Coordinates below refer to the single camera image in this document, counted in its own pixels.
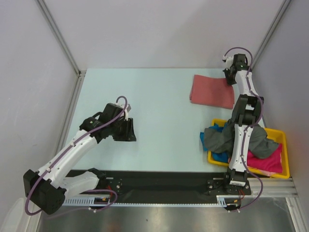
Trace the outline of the salmon pink t shirt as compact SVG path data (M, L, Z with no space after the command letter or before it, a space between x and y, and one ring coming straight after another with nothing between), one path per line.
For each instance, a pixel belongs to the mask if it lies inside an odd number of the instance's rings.
M235 94L225 78L211 78L195 74L189 95L190 102L206 106L233 109Z

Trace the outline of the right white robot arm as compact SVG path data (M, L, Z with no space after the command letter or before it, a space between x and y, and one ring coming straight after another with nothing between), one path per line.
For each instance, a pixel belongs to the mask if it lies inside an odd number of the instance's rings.
M254 126L262 116L264 99L259 97L252 81L252 69L245 54L224 57L225 79L229 85L238 85L239 97L234 106L231 122L234 124L235 138L232 157L223 181L223 189L234 194L246 186L248 166L247 154Z

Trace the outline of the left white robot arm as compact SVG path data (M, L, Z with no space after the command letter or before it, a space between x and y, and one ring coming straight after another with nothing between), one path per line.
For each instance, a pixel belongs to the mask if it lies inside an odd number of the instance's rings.
M111 189L104 171L86 170L75 177L67 177L74 165L102 140L112 137L117 142L135 142L133 119L127 102L108 103L102 112L86 118L71 141L37 171L28 170L23 176L25 213L55 213L68 198L81 193L105 193L115 202L117 193Z

